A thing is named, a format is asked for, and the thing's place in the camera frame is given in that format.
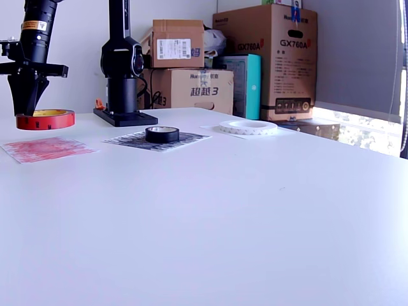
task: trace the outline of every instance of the red tape roll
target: red tape roll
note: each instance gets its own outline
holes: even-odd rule
[[[72,110],[36,110],[33,116],[15,117],[17,128],[28,131],[63,129],[75,124],[75,112]]]

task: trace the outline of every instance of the gray curtain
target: gray curtain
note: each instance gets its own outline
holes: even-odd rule
[[[316,106],[399,123],[399,0],[306,0],[303,6],[318,14]]]

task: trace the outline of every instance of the teal box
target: teal box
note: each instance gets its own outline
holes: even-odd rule
[[[214,68],[234,72],[233,115],[259,120],[261,112],[261,56],[226,55],[214,58]]]

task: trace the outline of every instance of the black tape roll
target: black tape roll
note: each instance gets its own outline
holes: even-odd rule
[[[146,129],[146,141],[151,143],[170,143],[180,141],[180,130],[175,127],[155,126]]]

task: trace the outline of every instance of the barcode label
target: barcode label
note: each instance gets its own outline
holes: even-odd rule
[[[191,40],[157,40],[157,59],[190,59]]]

